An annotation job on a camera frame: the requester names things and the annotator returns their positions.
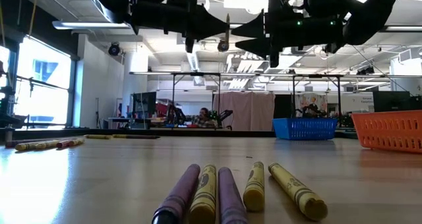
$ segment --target pillar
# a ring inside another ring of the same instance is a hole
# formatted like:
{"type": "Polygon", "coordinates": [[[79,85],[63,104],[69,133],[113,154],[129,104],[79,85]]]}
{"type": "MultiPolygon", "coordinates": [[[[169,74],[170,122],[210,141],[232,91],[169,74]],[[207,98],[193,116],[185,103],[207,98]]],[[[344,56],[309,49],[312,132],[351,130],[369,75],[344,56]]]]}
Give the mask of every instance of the pillar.
{"type": "Polygon", "coordinates": [[[131,94],[146,92],[148,76],[131,75],[130,72],[147,72],[148,71],[148,54],[140,49],[136,52],[128,52],[125,54],[125,71],[123,76],[123,102],[122,115],[127,116],[127,106],[129,112],[132,111],[131,94]]]}
{"type": "MultiPolygon", "coordinates": [[[[422,75],[421,59],[408,59],[399,62],[398,59],[393,59],[390,62],[391,75],[422,75]]],[[[395,92],[408,91],[413,96],[422,95],[422,79],[420,78],[396,78],[393,79],[396,83],[391,83],[391,90],[395,92]]]]}

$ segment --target security camera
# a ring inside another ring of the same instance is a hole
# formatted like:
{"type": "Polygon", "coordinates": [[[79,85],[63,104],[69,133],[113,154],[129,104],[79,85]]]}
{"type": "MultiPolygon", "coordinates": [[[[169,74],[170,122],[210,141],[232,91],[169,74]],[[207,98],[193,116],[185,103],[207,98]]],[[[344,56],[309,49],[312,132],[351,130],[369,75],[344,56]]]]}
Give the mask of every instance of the security camera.
{"type": "Polygon", "coordinates": [[[225,39],[221,39],[218,43],[217,49],[219,52],[226,52],[229,50],[229,44],[226,42],[225,39]]]}
{"type": "Polygon", "coordinates": [[[120,47],[119,47],[119,42],[113,42],[111,43],[110,48],[108,49],[108,53],[111,56],[118,56],[120,53],[120,47]]]}

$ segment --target purple crayon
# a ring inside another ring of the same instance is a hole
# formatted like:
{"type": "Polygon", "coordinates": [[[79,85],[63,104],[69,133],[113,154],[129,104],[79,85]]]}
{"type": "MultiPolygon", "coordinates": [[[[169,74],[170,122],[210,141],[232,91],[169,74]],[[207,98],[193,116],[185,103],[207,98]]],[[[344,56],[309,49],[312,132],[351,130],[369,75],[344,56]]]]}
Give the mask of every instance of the purple crayon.
{"type": "Polygon", "coordinates": [[[197,164],[192,164],[187,168],[169,196],[155,211],[152,224],[179,224],[182,222],[189,200],[195,193],[199,173],[200,167],[197,164]]]}
{"type": "Polygon", "coordinates": [[[218,188],[220,224],[247,224],[248,220],[242,199],[233,175],[227,167],[223,167],[218,171],[218,188]]]}

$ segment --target table surface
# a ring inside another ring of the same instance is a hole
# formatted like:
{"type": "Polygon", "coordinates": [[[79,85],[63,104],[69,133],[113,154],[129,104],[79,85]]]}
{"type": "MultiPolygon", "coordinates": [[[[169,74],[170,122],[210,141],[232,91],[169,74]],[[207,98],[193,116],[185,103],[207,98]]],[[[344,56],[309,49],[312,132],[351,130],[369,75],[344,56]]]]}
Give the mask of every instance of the table surface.
{"type": "MultiPolygon", "coordinates": [[[[279,162],[328,205],[322,223],[420,223],[422,155],[357,140],[161,137],[86,140],[64,150],[0,148],[0,223],[150,223],[191,163],[229,167],[242,195],[255,161],[279,162]]],[[[266,209],[249,223],[307,220],[265,170],[266,209]]]]}

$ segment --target ceiling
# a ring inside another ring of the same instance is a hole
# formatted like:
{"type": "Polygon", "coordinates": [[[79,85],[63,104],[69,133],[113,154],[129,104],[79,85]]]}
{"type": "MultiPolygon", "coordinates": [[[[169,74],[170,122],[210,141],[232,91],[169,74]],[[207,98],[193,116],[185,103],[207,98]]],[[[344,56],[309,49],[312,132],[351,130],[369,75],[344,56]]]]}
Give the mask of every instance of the ceiling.
{"type": "MultiPolygon", "coordinates": [[[[210,14],[225,20],[226,15],[230,15],[231,22],[245,23],[255,18],[256,15],[249,14],[245,9],[224,8],[224,0],[210,0],[210,14]]],[[[106,21],[100,12],[95,8],[91,0],[38,0],[39,7],[49,12],[59,20],[64,21],[106,21]]],[[[400,0],[394,5],[394,9],[389,24],[422,24],[422,1],[400,0]]],[[[164,35],[161,30],[145,29],[140,31],[140,36],[133,35],[131,30],[96,30],[85,32],[90,34],[90,40],[102,48],[107,48],[110,42],[120,41],[121,47],[125,51],[136,50],[138,45],[147,45],[152,52],[156,66],[180,65],[181,61],[186,61],[187,56],[183,44],[177,44],[177,34],[170,33],[164,35]]],[[[219,53],[216,48],[220,36],[214,36],[204,40],[198,51],[198,59],[201,62],[212,61],[226,63],[230,53],[240,51],[234,47],[234,43],[244,38],[231,36],[230,50],[228,53],[219,53]]],[[[408,45],[422,45],[422,34],[392,34],[378,33],[374,35],[365,45],[359,47],[346,46],[335,55],[326,59],[325,54],[321,54],[319,48],[309,52],[307,57],[301,58],[296,67],[297,73],[346,73],[351,67],[360,65],[366,59],[373,59],[375,65],[388,71],[390,59],[397,56],[397,53],[405,50],[408,45]]]]}

